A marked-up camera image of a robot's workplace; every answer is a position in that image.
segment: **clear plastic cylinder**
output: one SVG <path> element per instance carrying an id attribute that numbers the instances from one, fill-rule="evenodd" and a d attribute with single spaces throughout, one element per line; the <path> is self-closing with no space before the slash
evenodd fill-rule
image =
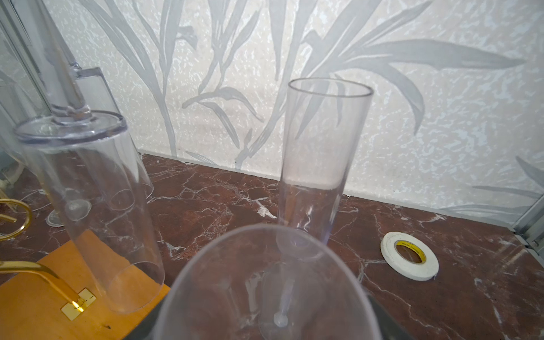
<path id="1" fill-rule="evenodd" d="M 327 243 L 373 93 L 342 79 L 289 82 L 279 224 Z"/>
<path id="2" fill-rule="evenodd" d="M 164 268 L 125 119 L 50 116 L 16 134 L 109 307 L 129 313 L 150 302 Z"/>
<path id="3" fill-rule="evenodd" d="M 275 225 L 237 228 L 178 275 L 155 340 L 378 340 L 361 284 L 330 249 Z"/>

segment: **glass rim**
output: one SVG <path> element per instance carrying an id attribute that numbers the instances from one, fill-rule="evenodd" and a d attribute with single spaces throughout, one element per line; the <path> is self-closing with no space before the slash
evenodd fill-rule
<path id="1" fill-rule="evenodd" d="M 329 95 L 329 94 L 318 93 L 318 92 L 314 92 L 314 91 L 302 90 L 302 89 L 296 88 L 293 85 L 294 82 L 298 82 L 298 81 L 314 81 L 314 80 L 335 81 L 335 82 L 341 82 L 341 83 L 349 83 L 349 84 L 358 85 L 360 87 L 363 87 L 363 88 L 367 89 L 368 92 L 365 93 L 365 94 L 361 94 L 361 95 Z M 372 96 L 374 94 L 374 89 L 371 88 L 370 86 L 365 85 L 363 83 L 354 82 L 354 81 L 347 81 L 345 79 L 335 79 L 335 78 L 325 78 L 325 77 L 296 78 L 296 79 L 293 79 L 293 80 L 289 81 L 289 83 L 287 85 L 289 86 L 289 88 L 291 88 L 293 90 L 296 90 L 296 91 L 299 91 L 299 92 L 304 92 L 304 93 L 310 94 L 310 95 L 331 97 L 331 98 L 362 98 L 362 97 L 370 97 L 370 96 Z"/>

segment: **metal frame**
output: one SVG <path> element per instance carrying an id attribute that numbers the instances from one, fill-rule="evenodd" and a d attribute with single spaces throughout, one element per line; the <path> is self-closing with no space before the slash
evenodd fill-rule
<path id="1" fill-rule="evenodd" d="M 514 230 L 544 258 L 544 195 L 520 217 Z"/>

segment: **gold metal plate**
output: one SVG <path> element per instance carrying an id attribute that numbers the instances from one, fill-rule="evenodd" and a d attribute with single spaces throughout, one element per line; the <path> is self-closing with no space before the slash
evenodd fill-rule
<path id="1" fill-rule="evenodd" d="M 81 292 L 78 293 L 78 295 L 85 300 L 85 303 L 82 304 L 81 307 L 75 308 L 73 304 L 68 303 L 60 309 L 64 313 L 64 315 L 69 318 L 70 321 L 73 321 L 75 318 L 77 318 L 78 315 L 80 315 L 96 300 L 96 296 L 94 296 L 87 288 L 84 288 Z"/>

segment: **gold curved wire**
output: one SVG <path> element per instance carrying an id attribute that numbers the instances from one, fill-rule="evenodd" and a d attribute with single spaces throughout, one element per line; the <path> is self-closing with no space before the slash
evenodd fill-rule
<path id="1" fill-rule="evenodd" d="M 23 203 L 23 202 L 17 201 L 17 200 L 0 199 L 0 203 L 8 203 L 8 204 L 15 204 L 15 205 L 21 206 L 21 207 L 23 207 L 23 209 L 25 210 L 25 212 L 27 214 L 23 225 L 21 227 L 19 227 L 19 229 L 17 229 L 16 231 L 14 231 L 14 232 L 12 232 L 10 234 L 0 236 L 0 241 L 4 241 L 4 240 L 10 239 L 10 238 L 14 238 L 15 236 L 22 233 L 26 228 L 28 228 L 28 226 L 30 225 L 30 222 L 32 221 L 32 210 L 30 210 L 30 207 L 26 203 Z M 11 223 L 17 222 L 16 218 L 11 217 L 11 216 L 7 216 L 7 215 L 3 215 L 3 214 L 0 214 L 0 219 L 11 222 Z"/>

